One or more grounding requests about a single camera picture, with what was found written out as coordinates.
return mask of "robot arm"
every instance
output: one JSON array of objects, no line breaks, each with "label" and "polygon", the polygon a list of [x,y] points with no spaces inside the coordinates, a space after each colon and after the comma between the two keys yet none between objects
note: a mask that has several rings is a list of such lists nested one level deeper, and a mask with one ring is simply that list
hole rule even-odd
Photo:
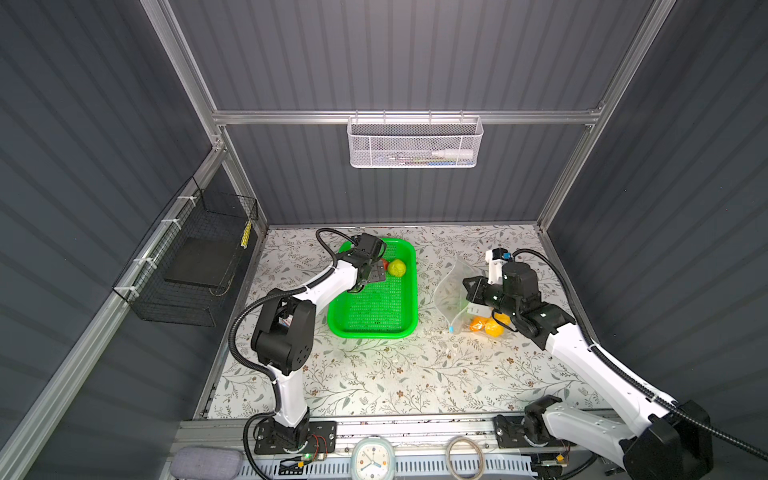
[{"label": "robot arm", "polygon": [[306,283],[296,295],[281,296],[272,289],[272,300],[263,304],[250,348],[275,376],[282,405],[274,417],[275,433],[284,448],[297,449],[306,441],[309,408],[304,399],[303,372],[315,336],[315,315],[338,295],[359,292],[368,283],[385,278],[380,262],[384,242],[362,233],[352,238],[352,248],[334,254],[329,266]]},{"label": "robot arm", "polygon": [[656,390],[601,346],[584,338],[576,320],[559,306],[541,300],[536,272],[515,262],[507,250],[486,253],[488,279],[464,279],[467,300],[508,315],[514,330],[540,349],[560,359],[592,386],[624,420],[612,422],[545,396],[526,407],[525,434],[532,444],[566,439],[610,459],[635,480],[684,478],[694,480],[712,469],[711,435],[681,422],[617,374],[595,353],[641,384],[654,397],[676,405],[687,414],[709,422],[707,413],[693,402],[678,406],[675,399]]}]

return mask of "clock hands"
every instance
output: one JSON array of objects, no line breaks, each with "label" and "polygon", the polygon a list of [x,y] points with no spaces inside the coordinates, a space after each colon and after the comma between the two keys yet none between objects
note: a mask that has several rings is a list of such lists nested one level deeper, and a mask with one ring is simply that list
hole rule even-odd
[{"label": "clock hands", "polygon": [[363,454],[363,455],[365,455],[366,457],[368,457],[368,460],[370,460],[372,464],[374,464],[374,465],[376,465],[377,467],[381,468],[381,465],[380,465],[379,463],[376,463],[376,461],[375,461],[375,460],[373,460],[373,458],[371,458],[370,456],[368,456],[368,453],[366,453],[365,451],[363,451],[363,453],[362,453],[362,454]]}]

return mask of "white bottle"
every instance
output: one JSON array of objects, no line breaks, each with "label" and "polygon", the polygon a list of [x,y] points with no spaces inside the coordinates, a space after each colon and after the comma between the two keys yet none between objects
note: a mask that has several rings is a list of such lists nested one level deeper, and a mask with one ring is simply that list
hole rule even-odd
[{"label": "white bottle", "polygon": [[433,157],[448,158],[457,160],[471,160],[475,156],[475,151],[471,148],[446,148],[432,152]]}]

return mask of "green tray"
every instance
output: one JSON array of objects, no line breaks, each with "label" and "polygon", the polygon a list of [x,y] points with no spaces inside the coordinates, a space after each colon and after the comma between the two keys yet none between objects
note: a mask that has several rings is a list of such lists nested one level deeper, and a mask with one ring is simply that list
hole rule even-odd
[{"label": "green tray", "polygon": [[[382,239],[387,245],[384,259],[400,259],[406,274],[386,274],[386,280],[366,285],[362,292],[339,295],[328,306],[328,327],[346,339],[401,339],[413,333],[419,322],[416,291],[416,250],[399,238]],[[340,252],[349,250],[344,243]]]}]

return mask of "gray wall panel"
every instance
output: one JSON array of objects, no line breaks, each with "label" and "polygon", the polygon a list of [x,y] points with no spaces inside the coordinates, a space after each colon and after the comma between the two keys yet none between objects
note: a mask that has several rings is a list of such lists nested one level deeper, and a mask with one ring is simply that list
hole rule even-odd
[{"label": "gray wall panel", "polygon": [[767,22],[765,2],[678,2],[549,232],[602,343],[763,449]]},{"label": "gray wall panel", "polygon": [[222,110],[597,106],[649,0],[171,2]]},{"label": "gray wall panel", "polygon": [[[0,58],[5,443],[210,143],[139,2],[3,2]],[[220,335],[129,316],[28,478],[152,478]]]},{"label": "gray wall panel", "polygon": [[271,224],[535,220],[573,151],[578,125],[489,125],[478,165],[349,165],[340,125],[233,125]]}]

